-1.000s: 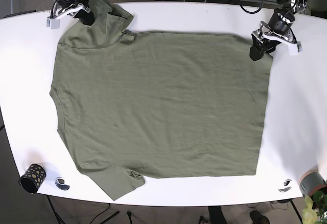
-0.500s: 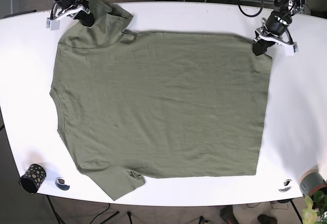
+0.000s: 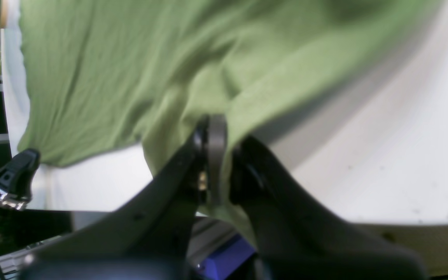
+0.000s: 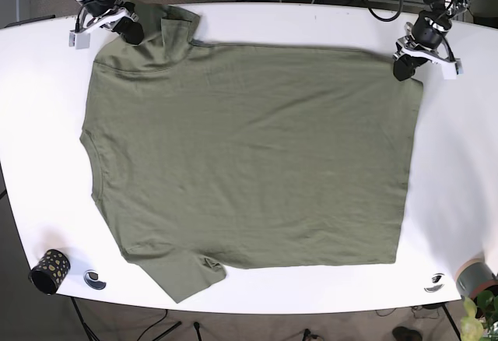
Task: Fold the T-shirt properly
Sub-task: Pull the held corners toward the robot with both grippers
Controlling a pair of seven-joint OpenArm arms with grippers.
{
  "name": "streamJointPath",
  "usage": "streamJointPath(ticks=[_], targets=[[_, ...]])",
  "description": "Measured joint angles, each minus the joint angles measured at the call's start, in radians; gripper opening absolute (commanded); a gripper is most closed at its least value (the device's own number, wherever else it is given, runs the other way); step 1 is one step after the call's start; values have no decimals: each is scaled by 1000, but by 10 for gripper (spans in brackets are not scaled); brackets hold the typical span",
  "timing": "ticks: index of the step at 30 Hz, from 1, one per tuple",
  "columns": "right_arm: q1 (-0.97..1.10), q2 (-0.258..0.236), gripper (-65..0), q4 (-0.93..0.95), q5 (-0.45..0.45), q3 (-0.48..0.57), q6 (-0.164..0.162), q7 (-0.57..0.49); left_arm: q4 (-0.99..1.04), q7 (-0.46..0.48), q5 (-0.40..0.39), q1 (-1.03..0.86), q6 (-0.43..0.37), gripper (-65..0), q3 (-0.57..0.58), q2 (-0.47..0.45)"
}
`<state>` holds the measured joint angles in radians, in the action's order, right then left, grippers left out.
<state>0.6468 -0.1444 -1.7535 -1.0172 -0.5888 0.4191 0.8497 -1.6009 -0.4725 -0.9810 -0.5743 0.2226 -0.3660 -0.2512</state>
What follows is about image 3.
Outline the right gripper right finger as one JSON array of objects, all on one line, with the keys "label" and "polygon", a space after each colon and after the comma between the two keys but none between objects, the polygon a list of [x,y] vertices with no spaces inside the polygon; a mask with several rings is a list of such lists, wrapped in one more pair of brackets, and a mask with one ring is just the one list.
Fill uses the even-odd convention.
[{"label": "right gripper right finger", "polygon": [[251,136],[224,153],[224,115],[206,120],[211,202],[244,211],[254,235],[257,280],[427,280],[410,250],[347,222],[304,190],[276,156]]}]

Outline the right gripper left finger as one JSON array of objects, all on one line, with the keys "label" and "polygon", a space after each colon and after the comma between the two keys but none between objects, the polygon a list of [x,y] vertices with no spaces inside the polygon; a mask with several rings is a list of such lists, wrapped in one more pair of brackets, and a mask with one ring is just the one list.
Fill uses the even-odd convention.
[{"label": "right gripper left finger", "polygon": [[117,211],[27,255],[20,280],[189,280],[187,251],[206,202],[210,117],[154,179]]}]

